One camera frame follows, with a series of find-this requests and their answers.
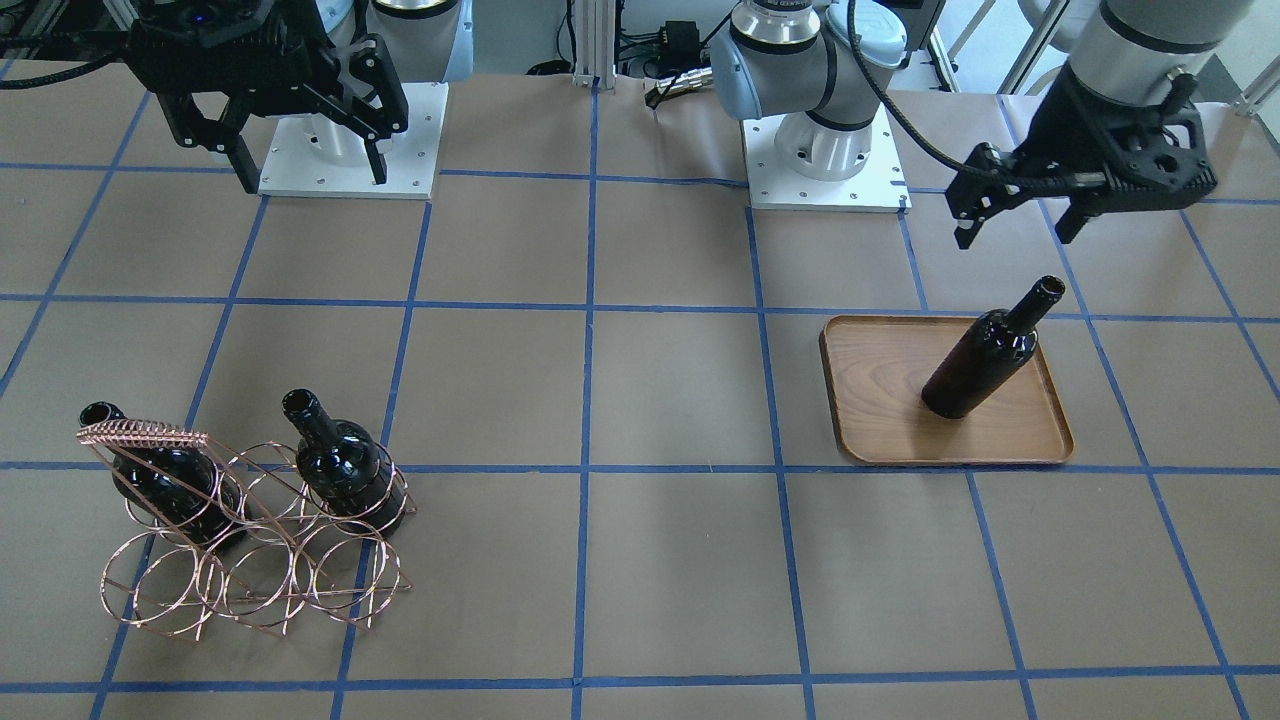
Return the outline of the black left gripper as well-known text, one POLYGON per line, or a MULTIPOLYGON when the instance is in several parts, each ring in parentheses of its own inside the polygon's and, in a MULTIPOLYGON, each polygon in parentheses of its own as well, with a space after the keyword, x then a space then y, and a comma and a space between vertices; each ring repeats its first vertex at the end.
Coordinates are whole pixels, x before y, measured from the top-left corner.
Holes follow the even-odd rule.
POLYGON ((1032 199, 1066 199, 1053 232, 1070 245, 1091 220, 1112 213, 1180 210, 1219 186, 1204 127, 1190 97, 1192 73, 1175 70, 1155 105, 1125 106, 1062 69, 1046 92, 1025 140, 1011 152, 977 145, 945 191, 954 238, 969 250, 983 224, 1032 199))

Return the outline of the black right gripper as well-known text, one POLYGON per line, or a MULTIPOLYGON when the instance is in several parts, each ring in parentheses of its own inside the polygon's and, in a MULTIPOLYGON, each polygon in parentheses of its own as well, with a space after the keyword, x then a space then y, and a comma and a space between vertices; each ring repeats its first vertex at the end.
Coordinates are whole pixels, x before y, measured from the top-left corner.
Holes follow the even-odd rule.
POLYGON ((374 184, 388 182, 390 137, 408 102, 387 41, 356 3, 329 29, 314 1, 142 1, 125 64, 159 101, 174 141, 227 156, 246 193, 261 170, 242 131, 251 117, 320 115, 366 146, 374 184))

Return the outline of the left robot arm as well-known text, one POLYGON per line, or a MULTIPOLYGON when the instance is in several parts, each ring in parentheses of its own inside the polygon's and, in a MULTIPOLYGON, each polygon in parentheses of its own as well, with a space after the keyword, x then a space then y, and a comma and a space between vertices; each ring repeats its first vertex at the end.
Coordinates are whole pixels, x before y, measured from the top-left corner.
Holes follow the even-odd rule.
POLYGON ((1025 86, 1044 53, 1042 99, 1027 137, 1005 152, 978 143, 964 160, 940 151, 887 96, 890 78, 928 47, 946 90, 950 53, 929 14, 937 1, 741 1, 710 37, 710 74, 724 111, 777 122, 765 150, 790 179, 833 188, 869 164, 872 124, 888 111, 913 142, 955 174, 945 191, 955 240, 969 249, 1001 211, 1065 199, 1055 232, 1071 242, 1097 217, 1174 211, 1217 187, 1193 97, 1201 70, 1248 17, 1248 1, 1023 1, 1023 47, 1005 94, 1025 86))

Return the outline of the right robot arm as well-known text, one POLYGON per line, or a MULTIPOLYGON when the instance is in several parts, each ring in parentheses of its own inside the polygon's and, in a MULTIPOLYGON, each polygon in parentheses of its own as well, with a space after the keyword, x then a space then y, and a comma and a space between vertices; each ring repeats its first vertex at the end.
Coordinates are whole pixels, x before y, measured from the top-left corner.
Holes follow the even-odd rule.
POLYGON ((248 193, 433 196, 468 1, 142 1, 123 58, 175 142, 248 193))

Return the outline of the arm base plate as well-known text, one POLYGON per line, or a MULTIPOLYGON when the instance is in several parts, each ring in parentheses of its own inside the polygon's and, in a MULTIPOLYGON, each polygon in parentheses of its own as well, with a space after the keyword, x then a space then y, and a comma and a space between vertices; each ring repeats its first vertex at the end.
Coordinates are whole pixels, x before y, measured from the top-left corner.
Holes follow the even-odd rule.
POLYGON ((870 90, 822 109, 762 115, 741 104, 751 205, 764 210, 896 213, 910 197, 888 113, 870 90))
POLYGON ((265 158, 259 192, 278 197, 429 200, 452 86, 404 85, 410 123, 378 143, 387 182, 372 178, 364 142, 323 115, 279 120, 265 158))

